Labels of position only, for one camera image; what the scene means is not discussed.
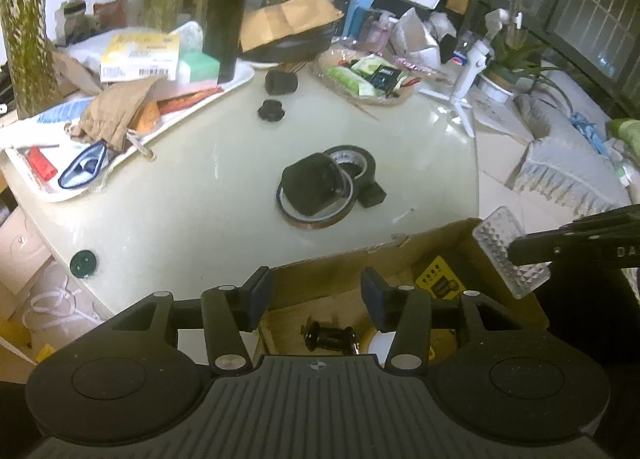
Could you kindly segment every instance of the white tray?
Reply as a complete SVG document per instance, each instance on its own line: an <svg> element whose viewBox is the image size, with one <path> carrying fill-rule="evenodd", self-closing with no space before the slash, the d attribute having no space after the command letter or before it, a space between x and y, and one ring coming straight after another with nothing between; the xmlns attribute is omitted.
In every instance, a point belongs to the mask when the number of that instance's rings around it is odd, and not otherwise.
<svg viewBox="0 0 640 459"><path fill-rule="evenodd" d="M187 116L190 116L197 110L206 107L212 101L223 97L233 89L246 84L249 80L251 80L251 78L254 77L254 74L255 72L249 64L247 64L246 62L238 61L236 64L236 77L226 84L220 84L220 87L224 89L224 92L214 94L213 96L205 98L203 101L195 104L193 107L190 107L188 109L163 115L162 125L160 126L160 128L156 129L154 132L150 132L146 136L143 136L141 138L142 144L145 145L147 142L156 138L164 131L167 131L174 125L183 121L183 119L185 119ZM58 124L51 124L48 127L50 127L53 131L60 129L60 131L63 132L64 125L65 123L61 122ZM57 137L60 138L61 132L56 132L56 134ZM60 172L62 172L68 165L70 165L74 158L78 154L80 154L80 152L86 149L86 147L88 147L88 145L76 144L70 141L69 144L62 144L60 145L60 147L56 147L54 149L41 149L44 156L46 156L46 158L52 163L52 165L54 165L58 169L58 173L48 182L43 182L34 175L25 158L21 156L17 152L17 150L6 149L6 153L9 157L9 160L11 160L11 162L14 164L15 168L18 170L18 173L20 173L22 178L26 181L31 191L43 201L56 203L59 201L66 201L67 199L71 199L72 197L76 197L82 194L82 192L84 192L88 188L91 188L95 184L101 182L102 175L98 176L98 178L94 182L90 183L84 188L78 188L76 190L64 190L58 185L58 177L60 176ZM108 170L103 170L102 173L104 174L105 172L112 170L114 167L118 166L120 163L126 160L129 156L131 156L132 154L136 154L137 152L138 151L135 149L135 147L129 147L126 152L123 152L122 154L114 158L114 160L110 163L110 168Z"/></svg>

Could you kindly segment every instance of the crosshair logo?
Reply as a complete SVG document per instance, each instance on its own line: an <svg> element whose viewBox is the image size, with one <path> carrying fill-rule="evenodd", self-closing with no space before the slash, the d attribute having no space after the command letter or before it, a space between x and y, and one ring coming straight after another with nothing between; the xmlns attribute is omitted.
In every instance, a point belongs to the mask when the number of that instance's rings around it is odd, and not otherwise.
<svg viewBox="0 0 640 459"><path fill-rule="evenodd" d="M324 362L321 362L320 360L316 360L311 365L309 365L309 367L311 367L313 370L317 372L320 372L322 369L327 368L328 365Z"/></svg>

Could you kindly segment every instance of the table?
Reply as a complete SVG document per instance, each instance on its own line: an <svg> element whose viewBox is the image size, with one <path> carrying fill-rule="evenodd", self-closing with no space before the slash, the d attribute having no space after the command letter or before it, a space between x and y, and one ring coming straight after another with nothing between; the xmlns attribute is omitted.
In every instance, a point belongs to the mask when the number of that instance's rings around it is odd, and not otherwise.
<svg viewBox="0 0 640 459"><path fill-rule="evenodd" d="M197 298L271 267L376 246L478 216L476 146L443 104L414 96L394 108L356 107L304 68L283 120L257 116L263 72L156 138L153 163L134 156L101 192L62 203L34 197L2 153L0 170L59 261L98 259L85 285L112 312L154 291ZM356 204L323 230L300 230L276 210L283 169L333 146L364 147L388 193Z"/></svg>

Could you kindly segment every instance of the white cable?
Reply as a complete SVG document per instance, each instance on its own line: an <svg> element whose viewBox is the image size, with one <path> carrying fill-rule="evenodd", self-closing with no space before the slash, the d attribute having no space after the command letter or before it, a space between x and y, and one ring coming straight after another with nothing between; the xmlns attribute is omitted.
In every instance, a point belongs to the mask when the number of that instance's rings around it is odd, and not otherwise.
<svg viewBox="0 0 640 459"><path fill-rule="evenodd" d="M88 320L95 325L100 325L103 320L97 314L87 314L78 309L76 295L81 293L82 290L76 289L75 291L69 291L66 288L68 286L68 282L69 277L65 277L65 282L62 287L57 287L54 291L47 291L46 293L40 293L39 295L33 296L30 300L30 306L22 314L22 325L24 325L29 331L34 332L77 320ZM46 298L55 298L56 301L53 305L38 305L39 301ZM64 301L68 301L69 308L66 310L59 309ZM31 312L51 315L54 317L54 320L42 325L28 324L27 317Z"/></svg>

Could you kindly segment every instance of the green round lid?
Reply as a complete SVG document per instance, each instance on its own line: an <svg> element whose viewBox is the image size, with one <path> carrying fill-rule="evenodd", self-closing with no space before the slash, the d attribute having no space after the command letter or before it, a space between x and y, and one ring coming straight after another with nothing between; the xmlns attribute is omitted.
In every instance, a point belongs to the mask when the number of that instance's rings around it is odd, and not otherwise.
<svg viewBox="0 0 640 459"><path fill-rule="evenodd" d="M69 269L71 274L77 279L86 279L95 273L98 267L98 259L95 258L94 252L89 249L81 249L73 257Z"/></svg>

